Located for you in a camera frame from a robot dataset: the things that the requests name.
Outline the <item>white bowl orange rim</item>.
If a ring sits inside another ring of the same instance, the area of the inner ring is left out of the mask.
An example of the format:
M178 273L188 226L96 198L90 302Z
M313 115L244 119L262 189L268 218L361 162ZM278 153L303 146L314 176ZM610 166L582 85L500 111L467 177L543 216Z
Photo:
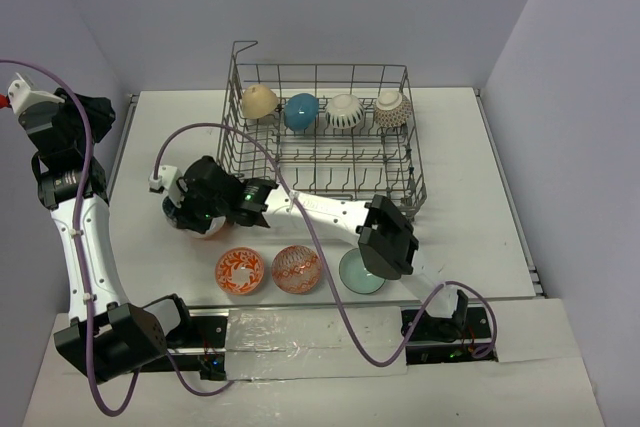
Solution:
M364 120L364 107L352 94L339 94L326 106L326 121L334 129L352 129Z

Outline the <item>blue white patterned bowl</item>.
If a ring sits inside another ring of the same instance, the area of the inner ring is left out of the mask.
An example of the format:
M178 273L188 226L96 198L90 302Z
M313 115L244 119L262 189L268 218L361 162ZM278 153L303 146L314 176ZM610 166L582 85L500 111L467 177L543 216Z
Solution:
M177 207L169 197L163 199L161 208L168 224L172 228L178 229L178 214L180 213L180 208Z

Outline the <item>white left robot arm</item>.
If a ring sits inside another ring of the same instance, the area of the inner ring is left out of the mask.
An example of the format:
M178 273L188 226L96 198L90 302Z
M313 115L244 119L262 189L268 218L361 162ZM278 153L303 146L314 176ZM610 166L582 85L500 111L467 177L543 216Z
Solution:
M195 320L175 294L144 307L129 302L109 229L106 174L93 147L115 120L106 98L35 90L11 82L8 98L36 152L31 167L40 203L63 245L70 287L69 327L54 335L58 353L102 384L188 343Z

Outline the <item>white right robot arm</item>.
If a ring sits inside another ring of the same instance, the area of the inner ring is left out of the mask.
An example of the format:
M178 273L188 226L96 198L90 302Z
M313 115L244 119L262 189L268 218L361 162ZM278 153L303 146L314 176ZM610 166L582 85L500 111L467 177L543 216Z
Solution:
M469 325L467 299L448 286L419 249L411 222L387 197L345 201L238 179L210 156L186 171L158 166L170 226L210 263L217 286L192 300L243 307L311 308L426 302L425 316L446 338Z

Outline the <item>tan bowl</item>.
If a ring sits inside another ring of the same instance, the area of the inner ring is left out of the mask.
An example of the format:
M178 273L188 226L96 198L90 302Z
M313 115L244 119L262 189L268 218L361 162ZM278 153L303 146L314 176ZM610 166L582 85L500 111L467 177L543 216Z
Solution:
M271 114L279 103L279 97L269 87L254 84L242 94L242 113L246 119L260 119Z

